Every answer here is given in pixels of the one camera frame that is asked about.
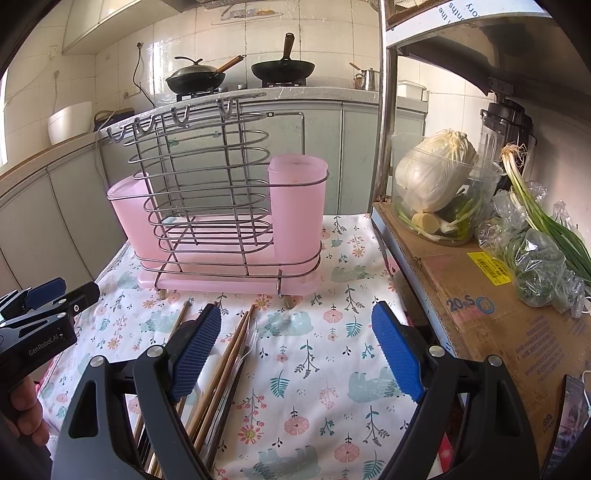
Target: white bowl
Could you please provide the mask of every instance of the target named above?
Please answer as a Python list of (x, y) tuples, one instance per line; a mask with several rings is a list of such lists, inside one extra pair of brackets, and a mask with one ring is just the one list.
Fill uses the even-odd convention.
[(47, 129), (52, 145), (68, 138), (90, 132), (92, 127), (92, 103), (82, 102), (67, 106), (49, 117)]

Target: finger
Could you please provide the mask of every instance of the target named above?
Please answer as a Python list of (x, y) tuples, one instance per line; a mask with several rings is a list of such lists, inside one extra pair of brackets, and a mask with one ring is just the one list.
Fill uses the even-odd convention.
[(37, 403), (37, 395), (35, 393), (35, 384), (29, 377), (20, 383), (10, 394), (10, 401), (14, 408), (20, 411), (28, 410), (33, 408)]
[(6, 421), (6, 426), (8, 427), (8, 430), (10, 430), (10, 433), (12, 433), (15, 438), (19, 438), (21, 436), (21, 432), (18, 431), (17, 426), (6, 417), (4, 417), (4, 420)]
[(18, 429), (24, 435), (30, 435), (39, 428), (43, 420), (43, 409), (41, 404), (36, 402), (33, 408), (24, 412), (17, 421)]
[(39, 445), (40, 447), (47, 445), (47, 442), (49, 441), (49, 427), (47, 426), (47, 423), (45, 423), (45, 420), (43, 420), (39, 428), (33, 432), (31, 439), (35, 445)]

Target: green onion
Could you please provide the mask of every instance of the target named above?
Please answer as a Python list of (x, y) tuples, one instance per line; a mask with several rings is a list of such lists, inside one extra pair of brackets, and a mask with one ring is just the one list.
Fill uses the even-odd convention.
[(515, 157), (521, 158), (524, 153), (525, 151), (517, 145), (507, 145), (501, 151), (501, 160), (513, 184), (515, 197), (527, 210), (528, 223), (532, 228), (551, 237), (566, 257), (567, 267), (582, 278), (588, 286), (591, 286), (591, 257), (589, 257), (587, 248), (574, 232), (552, 220), (535, 201), (525, 185), (515, 161)]

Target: wall tile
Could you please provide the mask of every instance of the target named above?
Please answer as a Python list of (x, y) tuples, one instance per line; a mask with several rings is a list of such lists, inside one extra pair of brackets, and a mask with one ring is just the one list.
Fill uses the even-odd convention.
[(99, 76), (119, 61), (119, 42), (113, 43), (100, 53), (96, 54), (95, 73)]
[(419, 83), (432, 93), (465, 94), (466, 81), (455, 73), (421, 62), (419, 76)]
[(117, 65), (96, 77), (96, 101), (100, 102), (119, 91), (119, 69)]
[(246, 54), (268, 53), (280, 51), (283, 53), (285, 34), (295, 35), (293, 52), (300, 51), (300, 23), (297, 20), (268, 19), (246, 23)]
[(365, 57), (379, 56), (379, 29), (368, 25), (353, 25), (353, 51)]
[(363, 0), (351, 0), (353, 7), (353, 22), (356, 24), (370, 25), (379, 27), (378, 13), (371, 5)]
[(308, 52), (301, 53), (301, 59), (310, 61), (316, 66), (314, 72), (307, 79), (307, 84), (312, 87), (336, 86), (353, 88), (354, 69), (349, 62), (350, 55), (340, 53)]
[(54, 83), (46, 83), (41, 85), (39, 91), (39, 109), (41, 118), (52, 116), (72, 104), (72, 81), (65, 80), (57, 82), (57, 101), (56, 101), (56, 86)]
[(136, 66), (138, 67), (138, 70), (135, 74), (135, 81), (139, 83), (148, 93), (153, 92), (152, 52), (144, 52), (142, 55), (142, 61), (139, 63), (139, 65), (137, 63), (137, 59), (128, 59), (119, 63), (118, 91), (123, 92), (125, 90), (133, 89), (134, 71)]
[(72, 0), (61, 0), (45, 18), (39, 23), (39, 27), (65, 27), (70, 15)]
[(353, 25), (301, 20), (301, 50), (353, 54)]
[(486, 98), (486, 95), (476, 86), (466, 80), (465, 95), (476, 98)]
[(175, 60), (175, 57), (188, 57), (198, 60), (195, 54), (195, 35), (177, 38), (169, 42), (156, 42), (153, 46), (154, 92), (168, 93), (166, 79), (178, 69), (190, 65), (188, 60)]
[(282, 0), (273, 2), (248, 2), (246, 10), (254, 11), (269, 11), (280, 13), (282, 20), (299, 20), (300, 19), (300, 0)]
[(26, 59), (13, 60), (8, 68), (8, 77), (6, 82), (6, 96), (39, 85), (39, 76), (48, 66), (49, 58), (46, 55), (37, 55), (27, 57)]
[(94, 77), (72, 80), (72, 105), (82, 102), (96, 102)]
[(95, 77), (95, 55), (72, 56), (72, 80)]
[(61, 50), (64, 41), (65, 27), (41, 27), (35, 28), (18, 50), (16, 59), (33, 57), (35, 55), (49, 55), (51, 46), (57, 46)]
[(246, 54), (245, 24), (237, 23), (195, 34), (196, 54), (203, 60)]
[(19, 163), (43, 150), (41, 122), (33, 122), (6, 135), (8, 164)]
[(138, 60), (138, 42), (144, 44), (142, 55), (145, 55), (154, 42), (154, 25), (148, 25), (119, 41), (119, 62), (129, 59)]
[(480, 110), (487, 109), (490, 101), (487, 98), (465, 97), (462, 131), (468, 135), (468, 140), (478, 150), (482, 121)]
[(196, 8), (154, 24), (154, 42), (167, 42), (195, 33)]
[(464, 96), (432, 93), (429, 113), (425, 121), (425, 135), (433, 135), (444, 128), (462, 130)]
[(47, 67), (39, 75), (39, 85), (54, 82), (54, 74), (59, 70), (58, 80), (72, 79), (72, 56), (58, 55), (48, 62)]
[(5, 132), (9, 134), (40, 118), (39, 87), (23, 90), (4, 108)]
[(353, 23), (351, 0), (300, 0), (300, 18)]
[(398, 81), (409, 80), (420, 83), (419, 75), (420, 62), (408, 57), (398, 56)]
[(101, 110), (118, 110), (121, 105), (122, 102), (120, 101), (119, 92), (117, 92), (114, 95), (96, 102), (96, 105), (93, 105), (93, 114), (100, 112)]

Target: wooden handle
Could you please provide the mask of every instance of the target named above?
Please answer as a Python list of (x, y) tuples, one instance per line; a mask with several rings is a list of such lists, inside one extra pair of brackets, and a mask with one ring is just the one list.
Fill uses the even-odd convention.
[(285, 36), (285, 43), (283, 44), (283, 60), (291, 60), (291, 51), (294, 47), (294, 42), (296, 41), (296, 37), (293, 33), (288, 33)]
[(231, 69), (234, 65), (237, 65), (238, 63), (240, 63), (242, 60), (244, 60), (244, 58), (246, 58), (246, 55), (239, 55), (238, 57), (233, 58), (232, 60), (230, 60), (228, 63), (222, 65), (221, 67), (219, 67), (216, 70), (216, 73), (223, 73), (225, 72), (227, 69)]

